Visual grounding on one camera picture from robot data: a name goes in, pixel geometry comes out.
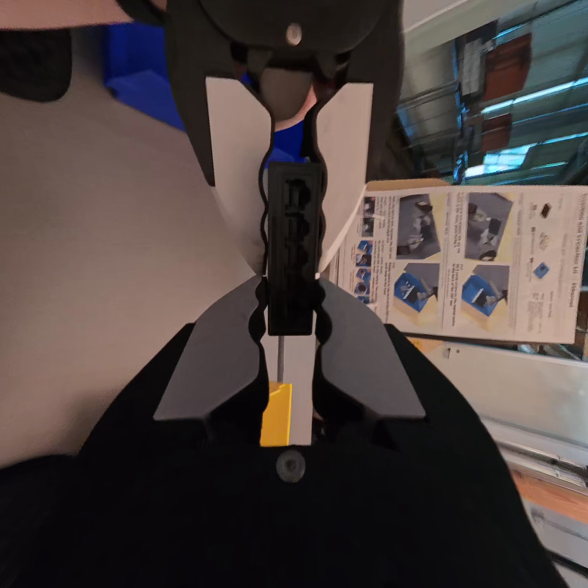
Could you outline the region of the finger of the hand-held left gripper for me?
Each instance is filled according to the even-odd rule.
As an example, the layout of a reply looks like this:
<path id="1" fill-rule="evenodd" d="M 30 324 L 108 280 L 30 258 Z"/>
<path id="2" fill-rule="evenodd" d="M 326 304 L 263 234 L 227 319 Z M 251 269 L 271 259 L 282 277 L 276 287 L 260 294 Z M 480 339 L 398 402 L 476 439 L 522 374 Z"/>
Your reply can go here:
<path id="1" fill-rule="evenodd" d="M 316 142 L 327 174 L 318 272 L 337 253 L 366 190 L 372 95 L 372 84 L 344 84 L 318 111 Z"/>
<path id="2" fill-rule="evenodd" d="M 272 118 L 237 79 L 207 77 L 213 193 L 230 237 L 254 273 L 263 273 L 265 202 L 260 173 L 270 150 Z"/>

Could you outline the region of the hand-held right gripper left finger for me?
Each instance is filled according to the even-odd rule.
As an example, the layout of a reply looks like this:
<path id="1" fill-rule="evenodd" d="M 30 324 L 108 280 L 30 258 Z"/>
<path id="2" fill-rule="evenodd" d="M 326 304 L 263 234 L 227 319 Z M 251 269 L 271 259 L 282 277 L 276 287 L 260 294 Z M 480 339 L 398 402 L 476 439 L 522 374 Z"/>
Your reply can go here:
<path id="1" fill-rule="evenodd" d="M 212 442 L 259 445 L 269 401 L 266 281 L 252 277 L 194 323 L 153 419 L 201 424 Z"/>

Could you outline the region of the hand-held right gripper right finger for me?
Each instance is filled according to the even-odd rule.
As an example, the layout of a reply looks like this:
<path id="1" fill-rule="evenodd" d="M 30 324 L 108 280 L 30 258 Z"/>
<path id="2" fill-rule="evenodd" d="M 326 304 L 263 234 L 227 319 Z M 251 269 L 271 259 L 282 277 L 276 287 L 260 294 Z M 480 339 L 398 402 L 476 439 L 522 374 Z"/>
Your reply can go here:
<path id="1" fill-rule="evenodd" d="M 391 423 L 427 423 L 386 327 L 362 302 L 318 280 L 313 408 L 320 441 L 383 443 Z"/>

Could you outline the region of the yellow plastic bin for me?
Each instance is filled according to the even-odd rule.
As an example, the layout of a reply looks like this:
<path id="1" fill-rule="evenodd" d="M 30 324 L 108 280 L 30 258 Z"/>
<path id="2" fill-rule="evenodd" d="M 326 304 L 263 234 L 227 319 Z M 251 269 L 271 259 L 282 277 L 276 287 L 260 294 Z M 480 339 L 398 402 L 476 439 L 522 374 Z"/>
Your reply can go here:
<path id="1" fill-rule="evenodd" d="M 262 418 L 261 447 L 290 444 L 291 412 L 292 385 L 269 382 L 269 400 Z"/>

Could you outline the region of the black network switch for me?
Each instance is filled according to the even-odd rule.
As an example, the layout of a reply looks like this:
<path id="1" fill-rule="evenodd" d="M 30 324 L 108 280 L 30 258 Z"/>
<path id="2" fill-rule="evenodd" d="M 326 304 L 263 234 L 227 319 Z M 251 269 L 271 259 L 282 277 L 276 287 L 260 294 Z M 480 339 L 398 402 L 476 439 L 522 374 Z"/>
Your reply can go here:
<path id="1" fill-rule="evenodd" d="M 323 169 L 319 163 L 268 166 L 268 333 L 307 336 L 318 304 Z"/>

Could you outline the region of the blue plastic bin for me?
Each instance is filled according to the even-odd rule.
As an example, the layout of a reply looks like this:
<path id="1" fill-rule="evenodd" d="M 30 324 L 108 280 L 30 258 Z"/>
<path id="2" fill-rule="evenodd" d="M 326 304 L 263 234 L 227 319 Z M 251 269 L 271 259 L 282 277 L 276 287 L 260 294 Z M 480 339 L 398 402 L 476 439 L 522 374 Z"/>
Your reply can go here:
<path id="1" fill-rule="evenodd" d="M 162 25 L 110 25 L 105 31 L 105 85 L 115 98 L 144 114 L 186 132 L 168 75 L 165 32 Z M 275 122 L 298 112 L 305 102 L 315 66 L 267 64 L 253 50 L 231 47 L 235 78 L 248 87 L 272 118 L 272 138 L 263 170 L 272 162 L 316 161 L 313 152 L 316 111 L 303 122 L 280 132 Z"/>

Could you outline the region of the person's left forearm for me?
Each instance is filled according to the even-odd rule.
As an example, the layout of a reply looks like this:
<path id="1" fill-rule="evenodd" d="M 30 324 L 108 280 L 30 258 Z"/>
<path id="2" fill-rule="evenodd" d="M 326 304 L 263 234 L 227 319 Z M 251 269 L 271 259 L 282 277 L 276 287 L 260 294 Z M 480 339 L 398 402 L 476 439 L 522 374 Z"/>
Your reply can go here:
<path id="1" fill-rule="evenodd" d="M 1 1 L 2 30 L 75 28 L 130 21 L 116 1 Z"/>

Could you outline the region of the wooden display board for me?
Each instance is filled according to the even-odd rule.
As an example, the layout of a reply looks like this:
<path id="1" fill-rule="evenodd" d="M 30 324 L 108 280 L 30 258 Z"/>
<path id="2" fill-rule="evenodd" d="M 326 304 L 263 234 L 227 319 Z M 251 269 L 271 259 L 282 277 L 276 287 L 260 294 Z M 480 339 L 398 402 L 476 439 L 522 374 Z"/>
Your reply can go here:
<path id="1" fill-rule="evenodd" d="M 439 178 L 417 178 L 400 180 L 375 180 L 367 184 L 366 192 L 386 192 L 391 190 L 418 190 L 432 187 L 451 187 L 452 185 Z"/>

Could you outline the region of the instruction poster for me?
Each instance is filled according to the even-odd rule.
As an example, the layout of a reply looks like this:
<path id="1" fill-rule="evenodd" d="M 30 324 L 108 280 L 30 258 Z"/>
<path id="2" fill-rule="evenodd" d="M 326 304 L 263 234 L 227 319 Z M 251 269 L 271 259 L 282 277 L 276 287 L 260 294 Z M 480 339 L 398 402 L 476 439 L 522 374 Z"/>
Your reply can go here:
<path id="1" fill-rule="evenodd" d="M 587 187 L 365 192 L 331 276 L 406 334 L 571 344 Z"/>

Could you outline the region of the white door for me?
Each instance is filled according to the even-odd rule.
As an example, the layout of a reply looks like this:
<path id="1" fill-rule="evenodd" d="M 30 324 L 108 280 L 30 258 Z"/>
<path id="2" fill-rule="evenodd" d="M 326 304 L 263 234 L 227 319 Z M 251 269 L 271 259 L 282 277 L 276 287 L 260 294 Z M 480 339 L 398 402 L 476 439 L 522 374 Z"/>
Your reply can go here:
<path id="1" fill-rule="evenodd" d="M 587 445 L 587 362 L 416 339 L 482 416 Z"/>

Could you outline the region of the brown box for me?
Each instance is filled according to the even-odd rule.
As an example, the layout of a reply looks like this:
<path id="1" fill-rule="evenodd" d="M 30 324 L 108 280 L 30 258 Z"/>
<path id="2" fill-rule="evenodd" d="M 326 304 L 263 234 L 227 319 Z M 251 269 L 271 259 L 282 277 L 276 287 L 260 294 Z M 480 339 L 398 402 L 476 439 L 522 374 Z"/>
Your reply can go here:
<path id="1" fill-rule="evenodd" d="M 483 102 L 520 92 L 532 62 L 532 33 L 498 45 L 487 54 L 484 67 Z"/>

